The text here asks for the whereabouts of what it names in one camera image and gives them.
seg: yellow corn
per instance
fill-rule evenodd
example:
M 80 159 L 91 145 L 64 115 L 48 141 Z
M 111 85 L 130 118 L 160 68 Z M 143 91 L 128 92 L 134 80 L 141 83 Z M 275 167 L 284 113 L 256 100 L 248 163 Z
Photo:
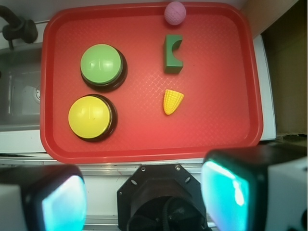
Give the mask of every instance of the yellow corn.
M 175 90 L 166 90 L 164 96 L 164 111 L 166 115 L 170 115 L 175 112 L 178 106 L 181 104 L 184 98 L 184 94 Z

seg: green button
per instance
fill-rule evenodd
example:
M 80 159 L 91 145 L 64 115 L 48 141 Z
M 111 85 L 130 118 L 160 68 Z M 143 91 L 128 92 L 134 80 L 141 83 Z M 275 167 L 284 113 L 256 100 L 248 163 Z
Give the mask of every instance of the green button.
M 121 74 L 123 64 L 115 48 L 106 44 L 98 44 L 84 52 L 80 68 L 83 77 L 90 82 L 106 84 Z

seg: faucet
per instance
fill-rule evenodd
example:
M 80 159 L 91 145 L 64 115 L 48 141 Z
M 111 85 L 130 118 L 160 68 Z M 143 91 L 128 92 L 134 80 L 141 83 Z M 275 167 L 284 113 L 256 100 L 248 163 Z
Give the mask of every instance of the faucet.
M 38 30 L 33 20 L 17 17 L 9 8 L 1 5 L 0 17 L 8 23 L 3 27 L 2 34 L 9 41 L 11 50 L 13 50 L 13 39 L 19 38 L 25 43 L 33 43 L 38 38 Z

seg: yellow button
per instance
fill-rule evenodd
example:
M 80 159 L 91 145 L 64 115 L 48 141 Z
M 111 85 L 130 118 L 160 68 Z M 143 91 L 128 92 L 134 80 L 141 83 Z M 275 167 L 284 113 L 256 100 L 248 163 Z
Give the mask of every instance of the yellow button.
M 110 118 L 109 107 L 95 96 L 85 96 L 76 100 L 68 113 L 72 131 L 85 139 L 102 135 L 109 127 Z

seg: teal light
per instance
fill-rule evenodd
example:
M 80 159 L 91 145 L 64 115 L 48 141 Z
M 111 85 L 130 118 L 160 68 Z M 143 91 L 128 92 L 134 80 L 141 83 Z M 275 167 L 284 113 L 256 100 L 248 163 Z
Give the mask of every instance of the teal light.
M 249 184 L 215 161 L 202 166 L 201 190 L 208 214 L 221 231 L 246 231 Z
M 82 230 L 87 212 L 83 179 L 71 176 L 42 201 L 46 231 Z

